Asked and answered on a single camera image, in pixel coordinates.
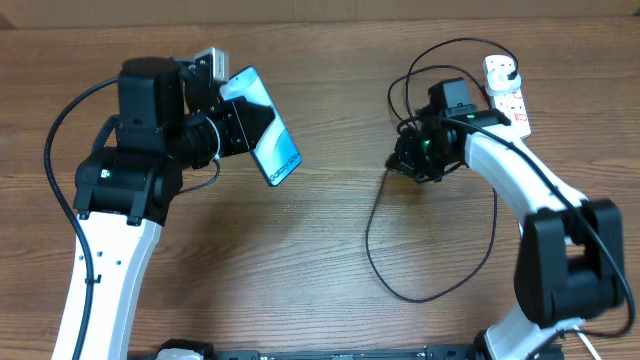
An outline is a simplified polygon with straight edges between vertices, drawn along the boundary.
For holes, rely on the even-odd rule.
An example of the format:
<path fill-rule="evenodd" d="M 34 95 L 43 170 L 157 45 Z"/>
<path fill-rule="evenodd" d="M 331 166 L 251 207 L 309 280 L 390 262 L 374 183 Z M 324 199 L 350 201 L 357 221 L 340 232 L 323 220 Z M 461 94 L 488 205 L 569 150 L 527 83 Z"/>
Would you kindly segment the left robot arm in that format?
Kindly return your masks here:
<path fill-rule="evenodd" d="M 53 355 L 123 359 L 142 280 L 183 173 L 276 140 L 277 112 L 245 73 L 217 60 L 142 57 L 114 79 L 119 111 L 96 136 L 61 208 L 76 234 Z"/>

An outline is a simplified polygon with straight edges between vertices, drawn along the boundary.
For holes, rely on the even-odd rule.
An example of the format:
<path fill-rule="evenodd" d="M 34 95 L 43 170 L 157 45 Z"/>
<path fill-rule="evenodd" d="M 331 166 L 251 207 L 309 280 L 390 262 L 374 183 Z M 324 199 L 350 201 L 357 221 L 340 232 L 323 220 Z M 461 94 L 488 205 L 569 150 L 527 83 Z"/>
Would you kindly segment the blue Galaxy smartphone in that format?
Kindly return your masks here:
<path fill-rule="evenodd" d="M 250 153 L 268 185 L 280 185 L 300 165 L 302 157 L 257 69 L 246 67 L 234 75 L 220 93 L 225 101 L 244 98 L 274 110 L 275 119 Z"/>

